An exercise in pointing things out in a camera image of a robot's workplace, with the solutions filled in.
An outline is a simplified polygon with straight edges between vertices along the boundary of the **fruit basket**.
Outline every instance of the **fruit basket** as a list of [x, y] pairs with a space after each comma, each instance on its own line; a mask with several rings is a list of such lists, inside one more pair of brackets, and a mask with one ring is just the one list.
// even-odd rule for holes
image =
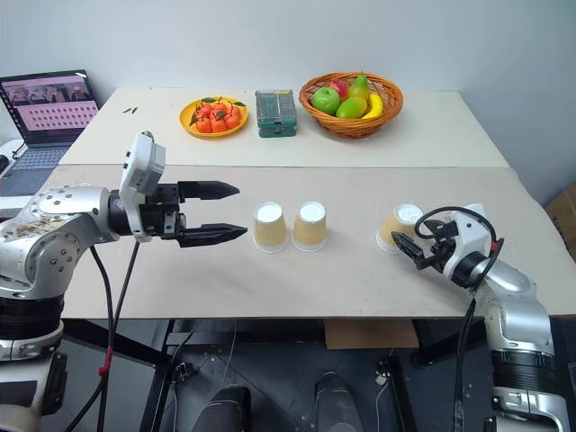
[[349, 86], [360, 75], [360, 72], [347, 74], [336, 73], [318, 76], [311, 79], [300, 90], [299, 100], [302, 106], [327, 131], [343, 138], [362, 138], [374, 133], [387, 121], [398, 115], [402, 109], [402, 92], [391, 81], [374, 74], [365, 74], [368, 77], [368, 88], [370, 93], [378, 94], [384, 102], [384, 111], [381, 115], [369, 119], [340, 119], [333, 115], [317, 110], [311, 105], [311, 98], [316, 90], [329, 86], [334, 79], [342, 79]]

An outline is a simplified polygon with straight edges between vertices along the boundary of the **white wall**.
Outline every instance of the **white wall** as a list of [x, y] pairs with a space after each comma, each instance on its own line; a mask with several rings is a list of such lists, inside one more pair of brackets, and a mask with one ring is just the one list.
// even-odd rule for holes
[[[0, 2], [3, 76], [85, 68], [104, 101], [117, 86], [297, 89], [363, 69], [461, 91], [541, 203], [576, 179], [572, 0]], [[16, 137], [1, 117], [0, 139]]]

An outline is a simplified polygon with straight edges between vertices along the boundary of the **black cable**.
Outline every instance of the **black cable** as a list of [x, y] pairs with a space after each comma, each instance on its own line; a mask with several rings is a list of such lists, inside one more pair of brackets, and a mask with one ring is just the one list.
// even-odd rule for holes
[[170, 363], [172, 364], [172, 366], [174, 366], [174, 363], [176, 362], [176, 359], [177, 359], [178, 355], [180, 354], [180, 351], [184, 348], [184, 345], [186, 345], [186, 342], [188, 342], [190, 340], [190, 338], [192, 337], [192, 335], [194, 334], [196, 329], [198, 329], [198, 326], [200, 325], [201, 322], [202, 322], [202, 320], [198, 319], [198, 321], [196, 321], [196, 323], [194, 323], [192, 329], [188, 332], [188, 336], [186, 336], [186, 339], [184, 339], [182, 341], [182, 343], [176, 348], [175, 352], [172, 354], [172, 358], [170, 359]]
[[[128, 289], [128, 283], [132, 276], [132, 269], [134, 268], [134, 263], [136, 262], [136, 256], [138, 255], [138, 250], [140, 248], [140, 243], [138, 241], [134, 242], [134, 248], [132, 249], [132, 255], [130, 257], [130, 262], [128, 268], [126, 269], [126, 275], [124, 276], [124, 283], [122, 284], [122, 289], [120, 291], [120, 297], [118, 298], [118, 304], [116, 305], [116, 312], [113, 314], [112, 322], [108, 320], [108, 329], [110, 335], [110, 343], [108, 344], [108, 349], [114, 349], [114, 338], [116, 336], [116, 329], [118, 328], [118, 321], [120, 320], [120, 312], [122, 311], [122, 305], [124, 304], [124, 297], [126, 296], [126, 291]], [[98, 411], [98, 427], [97, 432], [104, 432], [104, 420], [106, 416], [106, 402], [108, 401], [108, 380], [110, 372], [106, 371], [104, 384], [102, 388], [102, 396], [100, 397], [100, 409]]]
[[124, 297], [126, 296], [126, 290], [128, 289], [128, 282], [132, 276], [132, 269], [134, 268], [134, 263], [136, 262], [136, 255], [140, 249], [140, 243], [136, 241], [134, 243], [134, 248], [132, 249], [132, 256], [130, 257], [130, 263], [128, 264], [128, 269], [126, 270], [126, 275], [124, 276], [124, 284], [120, 291], [120, 297], [118, 298], [118, 304], [116, 305], [116, 313], [114, 314], [114, 323], [112, 327], [112, 335], [116, 335], [116, 329], [118, 328], [118, 321], [120, 319], [120, 311], [122, 310], [122, 305], [124, 304]]
[[481, 214], [479, 214], [478, 212], [476, 212], [474, 210], [466, 209], [465, 207], [453, 206], [453, 205], [446, 206], [446, 207], [438, 207], [437, 209], [435, 209], [433, 211], [429, 211], [424, 216], [422, 216], [420, 219], [418, 219], [418, 221], [416, 222], [416, 225], [414, 225], [414, 230], [416, 231], [416, 235], [418, 237], [420, 237], [421, 239], [433, 239], [434, 234], [423, 234], [422, 231], [420, 231], [420, 225], [422, 225], [423, 222], [430, 219], [431, 216], [434, 216], [435, 214], [442, 213], [442, 212], [462, 212], [462, 213], [466, 213], [466, 214], [473, 216], [474, 218], [476, 218], [478, 220], [478, 222], [481, 222], [484, 224], [484, 226], [490, 232], [490, 237], [491, 237], [492, 241], [496, 242], [496, 230], [494, 229], [494, 227], [492, 226], [492, 224], [490, 223], [489, 220], [487, 220], [484, 216], [482, 216]]
[[[106, 269], [104, 268], [104, 264], [102, 260], [98, 256], [98, 252], [96, 252], [96, 248], [94, 246], [90, 247], [90, 252], [92, 252], [92, 257], [100, 270], [100, 274], [102, 275], [102, 279], [104, 282], [104, 290], [106, 292], [106, 308], [108, 310], [108, 347], [111, 345], [113, 341], [112, 336], [112, 328], [113, 328], [113, 306], [112, 306], [112, 288], [110, 286], [110, 279], [108, 274], [106, 273]], [[86, 402], [84, 407], [76, 414], [72, 422], [66, 428], [66, 432], [71, 432], [74, 428], [78, 425], [80, 420], [84, 417], [84, 415], [90, 410], [92, 405], [94, 404], [96, 398], [100, 395], [100, 393], [104, 390], [104, 387], [107, 387], [107, 380], [108, 380], [108, 373], [105, 373], [101, 378], [100, 382], [96, 386], [94, 393], [90, 396], [90, 399]]]
[[[98, 256], [96, 249], [94, 246], [90, 247], [90, 251], [92, 252], [92, 256], [94, 257], [94, 261], [96, 262], [100, 273], [102, 274], [102, 278], [104, 281], [104, 289], [106, 290], [106, 306], [108, 310], [108, 351], [112, 350], [113, 348], [113, 341], [114, 336], [116, 334], [116, 328], [118, 327], [118, 321], [120, 318], [120, 312], [122, 309], [122, 305], [124, 302], [124, 297], [126, 295], [126, 290], [128, 288], [128, 283], [131, 278], [132, 269], [134, 267], [134, 262], [136, 261], [136, 255], [138, 254], [138, 250], [140, 247], [140, 243], [136, 242], [134, 245], [134, 249], [132, 250], [132, 256], [130, 258], [130, 263], [128, 265], [128, 269], [126, 271], [126, 275], [124, 277], [124, 284], [122, 285], [120, 298], [118, 300], [118, 305], [116, 306], [116, 312], [113, 312], [112, 306], [112, 289], [110, 286], [110, 279], [108, 278], [108, 274], [106, 273], [106, 269], [104, 268], [104, 264], [102, 260]], [[90, 410], [92, 405], [94, 404], [95, 400], [98, 398], [99, 395], [102, 394], [100, 398], [100, 409], [98, 413], [98, 431], [104, 430], [104, 417], [105, 417], [105, 410], [106, 410], [106, 400], [108, 396], [108, 377], [109, 371], [103, 373], [100, 378], [100, 382], [96, 386], [94, 393], [90, 396], [90, 399], [86, 402], [84, 407], [76, 414], [72, 422], [66, 428], [66, 432], [71, 432], [74, 428], [78, 425], [80, 420], [84, 417], [84, 415]]]
[[[98, 256], [96, 252], [96, 248], [94, 246], [90, 247], [90, 252], [92, 252], [92, 257], [100, 269], [100, 273], [102, 274], [102, 278], [104, 280], [104, 289], [106, 290], [106, 309], [108, 310], [108, 349], [106, 350], [106, 355], [113, 347], [113, 328], [114, 328], [114, 310], [112, 306], [112, 289], [110, 286], [110, 279], [108, 278], [108, 274], [106, 273], [106, 269], [104, 268], [104, 264], [102, 264], [102, 260]], [[98, 412], [98, 432], [104, 431], [104, 417], [106, 414], [106, 400], [108, 398], [108, 379], [110, 377], [110, 371], [106, 370], [102, 376], [102, 394], [100, 395], [100, 409]]]
[[458, 337], [458, 348], [456, 350], [456, 377], [454, 383], [454, 432], [464, 431], [464, 388], [462, 386], [463, 381], [463, 369], [464, 369], [464, 357], [466, 353], [466, 344], [468, 343], [468, 334], [470, 333], [470, 326], [472, 325], [474, 311], [476, 310], [476, 299], [473, 297], [476, 294], [476, 290], [482, 283], [482, 280], [488, 272], [491, 270], [492, 266], [496, 262], [502, 246], [504, 245], [504, 238], [497, 239], [496, 230], [494, 226], [487, 220], [484, 216], [478, 212], [465, 207], [459, 206], [446, 206], [439, 207], [433, 211], [429, 211], [424, 216], [422, 216], [414, 226], [416, 234], [422, 239], [434, 239], [436, 236], [434, 234], [424, 234], [420, 231], [420, 226], [422, 223], [427, 221], [430, 217], [441, 212], [462, 212], [473, 216], [479, 223], [482, 223], [490, 233], [490, 253], [488, 254], [489, 261], [484, 267], [484, 270], [476, 276], [474, 279], [469, 279], [466, 286], [472, 288], [472, 300], [468, 306], [468, 310], [464, 315], [462, 326], [460, 328], [460, 334]]
[[94, 401], [100, 395], [100, 392], [102, 391], [103, 386], [104, 386], [104, 377], [101, 377], [100, 382], [96, 386], [96, 390], [94, 390], [94, 393], [92, 393], [92, 396], [90, 396], [90, 399], [88, 399], [88, 401], [85, 403], [84, 407], [82, 407], [82, 409], [76, 414], [74, 419], [70, 422], [70, 424], [66, 428], [66, 432], [72, 432], [74, 430], [74, 428], [76, 426], [78, 426], [78, 423], [80, 423], [80, 420], [82, 419], [82, 417], [88, 412], [88, 410], [90, 410], [90, 407], [92, 407], [92, 405], [94, 404]]
[[458, 348], [456, 351], [456, 379], [454, 383], [454, 432], [464, 431], [464, 387], [462, 386], [464, 354], [466, 352], [466, 343], [468, 342], [468, 333], [476, 309], [476, 299], [472, 298], [466, 315], [460, 328], [460, 337], [458, 338]]

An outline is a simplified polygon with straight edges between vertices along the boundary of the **laptop screen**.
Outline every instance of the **laptop screen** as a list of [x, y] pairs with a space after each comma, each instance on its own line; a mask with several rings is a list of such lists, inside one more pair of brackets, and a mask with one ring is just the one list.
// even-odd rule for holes
[[0, 96], [29, 147], [72, 143], [98, 112], [84, 70], [0, 78]]

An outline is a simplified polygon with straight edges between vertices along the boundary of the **red cable tie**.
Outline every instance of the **red cable tie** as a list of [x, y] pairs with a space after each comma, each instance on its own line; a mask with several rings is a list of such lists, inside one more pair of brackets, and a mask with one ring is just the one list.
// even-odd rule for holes
[[98, 375], [103, 376], [104, 374], [108, 374], [110, 372], [110, 366], [112, 366], [113, 352], [114, 348], [108, 346], [108, 349], [106, 349], [106, 360], [104, 362], [104, 366], [98, 369]]

